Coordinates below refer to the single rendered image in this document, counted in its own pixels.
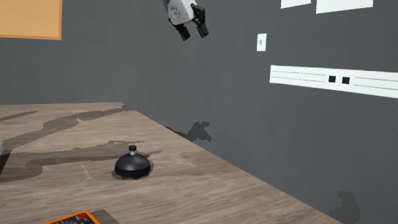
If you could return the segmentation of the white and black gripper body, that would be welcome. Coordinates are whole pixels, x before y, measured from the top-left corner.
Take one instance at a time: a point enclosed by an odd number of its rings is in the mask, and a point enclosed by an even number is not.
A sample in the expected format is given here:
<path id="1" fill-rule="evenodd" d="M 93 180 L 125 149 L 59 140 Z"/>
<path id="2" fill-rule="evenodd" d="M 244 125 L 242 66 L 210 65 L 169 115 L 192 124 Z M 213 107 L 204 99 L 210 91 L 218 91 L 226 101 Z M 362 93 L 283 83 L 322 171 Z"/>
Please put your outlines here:
<path id="1" fill-rule="evenodd" d="M 173 25 L 189 23 L 195 16 L 191 4 L 197 5 L 195 0 L 162 0 L 167 14 Z M 192 15 L 193 12 L 193 15 Z"/>

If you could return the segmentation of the black dome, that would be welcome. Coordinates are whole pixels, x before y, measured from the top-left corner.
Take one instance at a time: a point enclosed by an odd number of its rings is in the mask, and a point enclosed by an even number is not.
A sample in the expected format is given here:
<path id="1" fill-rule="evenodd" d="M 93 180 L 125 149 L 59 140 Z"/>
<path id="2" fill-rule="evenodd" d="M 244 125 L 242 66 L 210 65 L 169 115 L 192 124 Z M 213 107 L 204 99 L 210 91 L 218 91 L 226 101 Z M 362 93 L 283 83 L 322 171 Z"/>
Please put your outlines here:
<path id="1" fill-rule="evenodd" d="M 121 156 L 115 165 L 115 175 L 122 179 L 139 179 L 142 176 L 148 176 L 151 170 L 149 161 L 141 154 L 134 153 L 137 146 L 129 146 L 131 153 Z"/>

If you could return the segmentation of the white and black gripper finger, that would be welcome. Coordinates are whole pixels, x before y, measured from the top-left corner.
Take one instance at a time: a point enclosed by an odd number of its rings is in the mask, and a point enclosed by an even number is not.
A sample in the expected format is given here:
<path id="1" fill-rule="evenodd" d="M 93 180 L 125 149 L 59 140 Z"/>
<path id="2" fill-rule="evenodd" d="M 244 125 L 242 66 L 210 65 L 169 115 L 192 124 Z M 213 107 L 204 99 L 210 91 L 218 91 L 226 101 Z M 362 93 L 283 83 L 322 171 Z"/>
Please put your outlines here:
<path id="1" fill-rule="evenodd" d="M 205 9 L 202 7 L 199 7 L 197 5 L 194 5 L 194 4 L 191 4 L 190 6 L 191 6 L 192 10 L 194 10 L 194 13 L 195 13 L 195 16 L 192 19 L 192 21 L 197 25 L 197 29 L 198 29 L 198 32 L 199 32 L 201 38 L 204 38 L 205 36 L 207 36 L 209 34 L 209 31 L 206 28 L 206 25 L 204 23 L 205 17 L 206 17 Z M 199 14 L 196 12 L 199 12 Z"/>
<path id="2" fill-rule="evenodd" d="M 187 27 L 184 26 L 184 24 L 180 24 L 180 26 L 179 25 L 177 25 L 177 26 L 173 25 L 173 26 L 176 27 L 177 31 L 179 31 L 179 34 L 181 35 L 181 38 L 183 39 L 183 41 L 185 41 L 188 38 L 190 38 L 189 32 L 187 30 Z"/>

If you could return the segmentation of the orange handheld multimeter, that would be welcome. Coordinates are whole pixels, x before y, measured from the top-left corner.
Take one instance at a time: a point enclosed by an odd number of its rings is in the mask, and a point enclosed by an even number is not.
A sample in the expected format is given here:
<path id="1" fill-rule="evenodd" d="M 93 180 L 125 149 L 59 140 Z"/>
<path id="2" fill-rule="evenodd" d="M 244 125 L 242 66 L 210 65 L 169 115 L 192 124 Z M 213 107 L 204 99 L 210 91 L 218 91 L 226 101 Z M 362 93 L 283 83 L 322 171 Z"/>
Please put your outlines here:
<path id="1" fill-rule="evenodd" d="M 88 211 L 77 212 L 43 224 L 100 224 Z"/>

